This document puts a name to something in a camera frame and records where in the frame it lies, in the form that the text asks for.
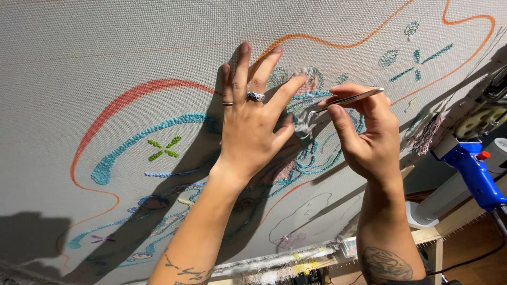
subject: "ring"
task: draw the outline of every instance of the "ring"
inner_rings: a ring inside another ring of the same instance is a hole
[[[266,99],[266,97],[262,94],[258,94],[258,93],[255,93],[255,92],[252,92],[252,91],[248,91],[246,93],[246,98],[250,98],[252,101],[264,101],[264,99]]]

